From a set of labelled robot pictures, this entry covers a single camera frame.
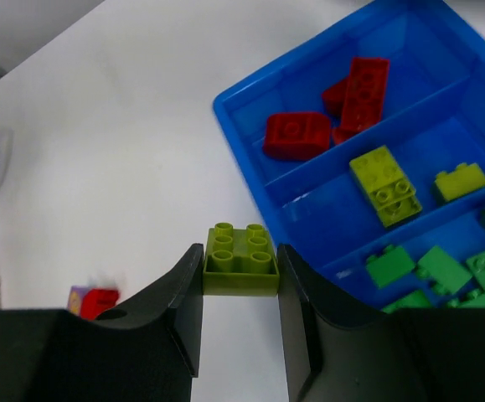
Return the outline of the red long lego brick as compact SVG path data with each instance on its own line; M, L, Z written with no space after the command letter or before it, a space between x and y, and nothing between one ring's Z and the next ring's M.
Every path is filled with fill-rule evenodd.
M340 119L342 129L360 133L380 122L389 71L388 59L353 58Z

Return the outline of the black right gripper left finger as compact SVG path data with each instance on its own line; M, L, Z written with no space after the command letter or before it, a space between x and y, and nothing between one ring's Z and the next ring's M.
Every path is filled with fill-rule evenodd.
M204 247L93 321L0 310L0 401L188 401L199 374Z

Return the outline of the red half-round lego brick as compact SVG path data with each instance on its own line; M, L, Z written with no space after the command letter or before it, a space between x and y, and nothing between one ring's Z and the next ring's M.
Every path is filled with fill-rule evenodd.
M117 289L92 288L81 300L79 316L86 320L94 320L103 312L113 308L120 298Z

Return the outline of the red arch lego brick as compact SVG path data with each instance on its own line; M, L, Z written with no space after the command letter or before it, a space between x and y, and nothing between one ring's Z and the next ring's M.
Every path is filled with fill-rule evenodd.
M330 148L332 121L320 112L282 112L268 117L263 152L278 160L303 162Z

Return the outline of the red curved lego brick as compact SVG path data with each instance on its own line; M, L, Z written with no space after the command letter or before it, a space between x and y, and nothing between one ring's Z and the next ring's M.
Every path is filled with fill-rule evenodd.
M322 93L322 103L324 110L334 119L331 137L335 145L339 145L352 138L355 133L344 129L341 126L343 105L348 86L348 77L343 78L338 83L327 88Z

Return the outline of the small lime lego brick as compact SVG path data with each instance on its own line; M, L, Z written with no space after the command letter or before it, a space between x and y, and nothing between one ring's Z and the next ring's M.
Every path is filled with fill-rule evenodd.
M462 162L451 171L439 172L433 189L436 201L447 204L485 187L485 173L477 163Z

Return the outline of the purple butterfly lego brick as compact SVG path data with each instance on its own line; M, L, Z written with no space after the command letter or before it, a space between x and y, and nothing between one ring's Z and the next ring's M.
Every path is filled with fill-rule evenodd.
M87 286L72 286L67 301L67 310L76 316L80 316L82 302L90 288Z

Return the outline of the lime curved lego brick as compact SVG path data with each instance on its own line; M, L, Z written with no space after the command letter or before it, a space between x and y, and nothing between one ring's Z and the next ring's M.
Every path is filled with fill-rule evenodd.
M271 237L261 224L237 229L227 222L209 229L203 293L210 296L275 296L280 282Z

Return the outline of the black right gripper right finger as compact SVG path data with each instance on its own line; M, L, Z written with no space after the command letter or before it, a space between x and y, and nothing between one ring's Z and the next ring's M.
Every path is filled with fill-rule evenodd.
M277 250L292 401L485 401L485 308L374 309Z

